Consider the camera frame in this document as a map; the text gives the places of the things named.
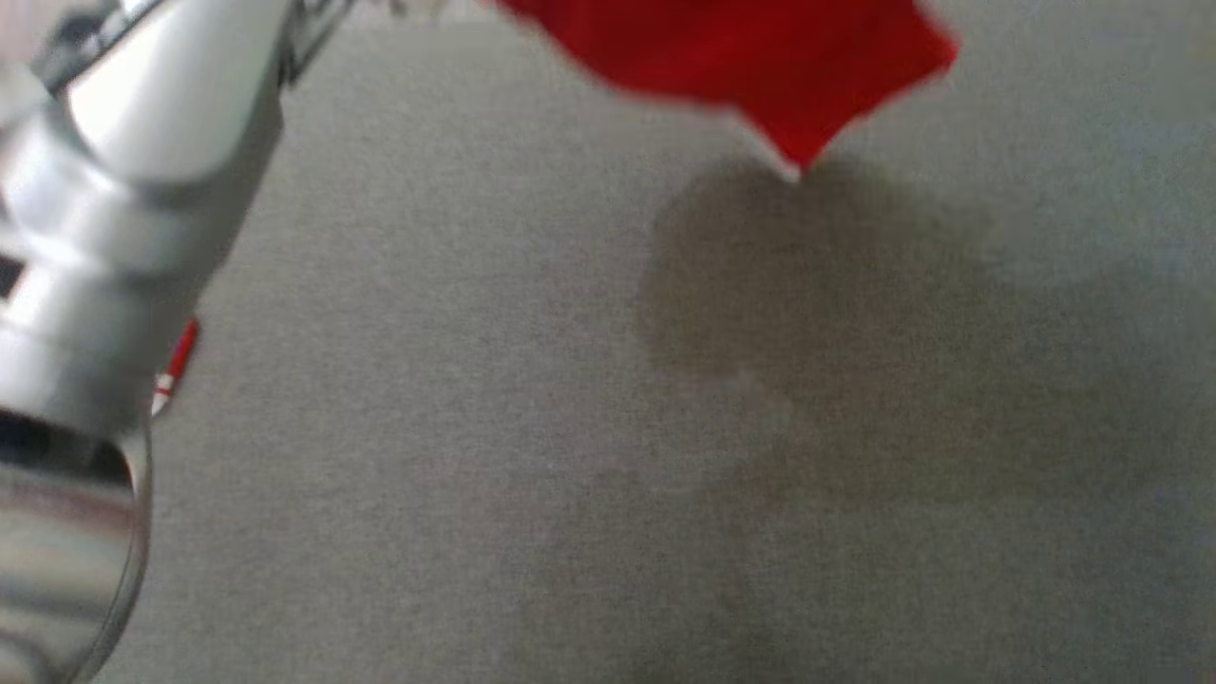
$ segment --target red cloth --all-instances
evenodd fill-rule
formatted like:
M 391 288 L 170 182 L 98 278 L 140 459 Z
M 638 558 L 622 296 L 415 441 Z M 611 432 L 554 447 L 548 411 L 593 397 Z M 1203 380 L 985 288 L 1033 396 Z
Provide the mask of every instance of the red cloth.
M 728 106 L 805 167 L 957 55 L 914 0 L 500 0 L 638 92 Z

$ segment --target metallic cylinder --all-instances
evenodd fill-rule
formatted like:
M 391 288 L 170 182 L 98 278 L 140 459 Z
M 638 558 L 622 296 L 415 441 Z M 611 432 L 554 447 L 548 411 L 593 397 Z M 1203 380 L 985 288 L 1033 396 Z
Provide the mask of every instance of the metallic cylinder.
M 88 679 L 148 540 L 157 369 L 282 125 L 293 0 L 165 0 L 57 97 L 0 67 L 0 682 Z

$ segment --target red microfiber towel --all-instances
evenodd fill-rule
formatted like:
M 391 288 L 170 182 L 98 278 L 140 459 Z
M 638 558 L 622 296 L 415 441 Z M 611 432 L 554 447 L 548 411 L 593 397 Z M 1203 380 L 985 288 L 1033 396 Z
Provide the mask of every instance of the red microfiber towel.
M 500 2 L 617 86 L 741 112 L 799 168 L 958 52 L 913 0 Z

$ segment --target gray carpet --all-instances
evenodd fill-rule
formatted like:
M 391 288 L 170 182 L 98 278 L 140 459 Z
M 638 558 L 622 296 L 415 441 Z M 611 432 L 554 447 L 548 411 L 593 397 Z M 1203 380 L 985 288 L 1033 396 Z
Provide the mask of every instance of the gray carpet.
M 1216 674 L 1210 0 L 941 6 L 800 186 L 503 27 L 339 37 L 102 680 Z

